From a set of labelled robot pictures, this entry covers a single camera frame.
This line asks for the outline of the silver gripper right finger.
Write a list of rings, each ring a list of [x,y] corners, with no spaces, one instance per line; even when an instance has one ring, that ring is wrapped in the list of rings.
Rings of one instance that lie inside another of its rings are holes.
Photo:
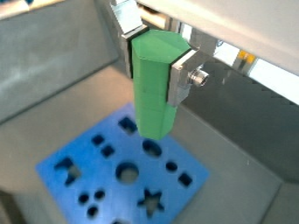
[[[218,39],[203,31],[191,29],[191,49],[172,63],[167,103],[176,107],[187,98],[191,86],[202,87],[210,77],[202,70],[203,64],[214,57]]]

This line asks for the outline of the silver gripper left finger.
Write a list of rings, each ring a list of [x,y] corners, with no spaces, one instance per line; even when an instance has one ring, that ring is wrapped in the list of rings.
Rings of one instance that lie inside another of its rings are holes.
[[[120,38],[120,47],[124,53],[126,73],[130,78],[132,72],[132,46],[131,41],[146,33],[150,28],[143,24],[136,0],[110,0],[108,8]]]

